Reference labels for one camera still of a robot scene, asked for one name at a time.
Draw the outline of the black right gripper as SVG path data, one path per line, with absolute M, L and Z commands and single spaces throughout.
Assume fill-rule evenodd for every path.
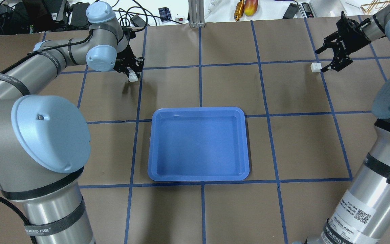
M 321 73 L 330 70 L 341 71 L 353 63 L 351 54 L 370 44 L 370 40 L 362 30 L 362 25 L 356 20 L 349 19 L 344 11 L 341 12 L 341 18 L 336 26 L 337 31 L 325 37 L 323 45 L 315 51 L 316 54 L 320 54 L 331 48 L 334 53 L 331 63 L 323 67 Z

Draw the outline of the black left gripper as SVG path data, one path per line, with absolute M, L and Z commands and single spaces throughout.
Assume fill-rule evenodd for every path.
M 122 27 L 123 38 L 122 41 L 126 43 L 124 49 L 117 53 L 114 71 L 118 73 L 124 73 L 127 77 L 130 77 L 132 71 L 135 72 L 138 79 L 142 76 L 144 68 L 144 57 L 136 57 L 130 46 L 130 40 L 136 37 L 136 31 L 129 27 Z

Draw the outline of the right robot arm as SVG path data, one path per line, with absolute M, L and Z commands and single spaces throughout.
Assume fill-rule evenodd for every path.
M 342 12 L 336 26 L 316 50 L 317 54 L 333 50 L 323 73 L 341 71 L 352 63 L 350 54 L 376 40 L 390 41 L 390 3 L 362 22 Z M 390 79 L 377 93 L 371 112 L 376 117 L 376 141 L 321 233 L 308 236 L 305 244 L 379 244 L 390 228 Z

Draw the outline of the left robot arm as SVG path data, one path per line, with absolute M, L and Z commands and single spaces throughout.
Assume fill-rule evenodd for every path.
M 87 122 L 68 99 L 41 96 L 68 66 L 141 78 L 144 58 L 129 45 L 110 4 L 86 9 L 84 39 L 43 41 L 0 72 L 0 202 L 23 221 L 34 244 L 94 244 L 78 179 L 91 153 Z

